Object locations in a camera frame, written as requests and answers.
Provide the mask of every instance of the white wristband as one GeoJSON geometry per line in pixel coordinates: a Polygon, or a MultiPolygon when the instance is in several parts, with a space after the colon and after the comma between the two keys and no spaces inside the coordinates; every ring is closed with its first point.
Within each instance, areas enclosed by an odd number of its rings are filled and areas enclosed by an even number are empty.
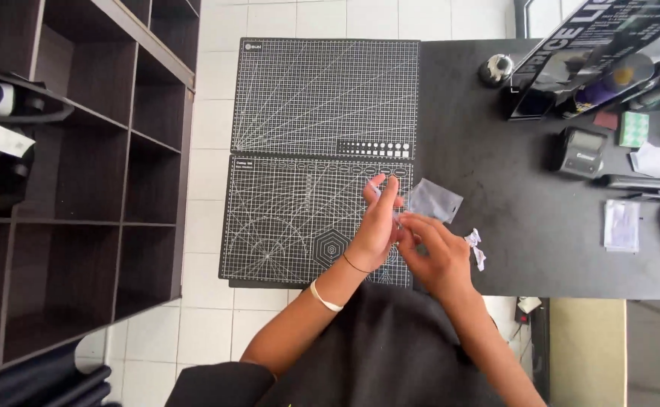
{"type": "Polygon", "coordinates": [[[328,307],[328,309],[329,309],[330,311],[333,311],[333,312],[340,312],[340,311],[342,311],[342,307],[341,307],[341,306],[337,306],[337,305],[335,305],[335,304],[333,304],[333,303],[329,303],[329,302],[327,302],[327,301],[324,301],[322,298],[320,298],[320,294],[318,294],[318,291],[317,291],[317,289],[315,288],[315,282],[316,282],[316,281],[313,280],[313,282],[310,283],[310,292],[313,293],[313,297],[315,297],[318,301],[322,302],[323,305],[325,305],[326,307],[328,307]]]}

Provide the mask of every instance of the black desk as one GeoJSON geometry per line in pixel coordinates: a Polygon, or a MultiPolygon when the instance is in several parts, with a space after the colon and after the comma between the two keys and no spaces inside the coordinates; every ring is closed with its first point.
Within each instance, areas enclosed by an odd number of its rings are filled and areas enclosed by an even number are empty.
{"type": "MultiPolygon", "coordinates": [[[[472,278],[484,295],[660,299],[660,203],[642,204],[640,253],[607,253],[603,205],[628,193],[543,169],[564,127],[603,129],[590,124],[592,117],[507,122],[498,91],[476,79],[491,55],[524,54],[536,43],[423,43],[416,182],[425,177],[464,197],[450,229],[460,236],[473,227],[480,232],[488,260],[484,272],[473,267],[472,278]]],[[[660,115],[652,116],[650,141],[660,146],[660,115]]],[[[630,151],[610,141],[603,172],[633,174],[630,151]]]]}

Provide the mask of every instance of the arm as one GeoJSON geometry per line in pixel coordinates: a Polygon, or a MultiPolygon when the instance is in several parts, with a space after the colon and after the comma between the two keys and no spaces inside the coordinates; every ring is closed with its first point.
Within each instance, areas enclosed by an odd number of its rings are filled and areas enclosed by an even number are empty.
{"type": "MultiPolygon", "coordinates": [[[[377,175],[362,191],[368,201],[368,210],[360,228],[344,256],[340,256],[315,282],[324,301],[344,306],[368,273],[385,262],[390,247],[397,241],[393,207],[402,205],[402,199],[397,196],[398,180],[390,177],[378,198],[373,186],[377,188],[384,180],[385,175],[377,175]]],[[[260,364],[274,375],[282,375],[335,316],[334,311],[305,290],[255,335],[240,361],[260,364]]]]}
{"type": "Polygon", "coordinates": [[[545,407],[541,396],[501,337],[470,280],[470,248],[437,219],[402,214],[398,250],[411,271],[443,306],[463,350],[510,406],[545,407]],[[421,241],[428,255],[419,255],[421,241]]]}

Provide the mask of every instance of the green sticky notes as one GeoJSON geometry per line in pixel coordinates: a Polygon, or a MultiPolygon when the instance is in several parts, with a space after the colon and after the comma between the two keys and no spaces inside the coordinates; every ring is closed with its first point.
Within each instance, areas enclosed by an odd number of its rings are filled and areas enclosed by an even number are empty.
{"type": "Polygon", "coordinates": [[[639,148],[649,136],[649,115],[624,112],[619,145],[639,148]]]}

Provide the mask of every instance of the black cutting mat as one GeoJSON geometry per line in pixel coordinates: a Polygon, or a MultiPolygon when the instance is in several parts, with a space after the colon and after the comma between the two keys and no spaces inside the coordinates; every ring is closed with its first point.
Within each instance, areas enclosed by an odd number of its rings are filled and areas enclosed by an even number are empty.
{"type": "MultiPolygon", "coordinates": [[[[219,276],[309,283],[330,267],[365,213],[362,188],[380,171],[413,183],[405,162],[231,156],[219,276]]],[[[395,247],[368,280],[402,287],[410,275],[395,247]]]]}
{"type": "Polygon", "coordinates": [[[240,45],[232,152],[413,158],[420,42],[240,45]]]}

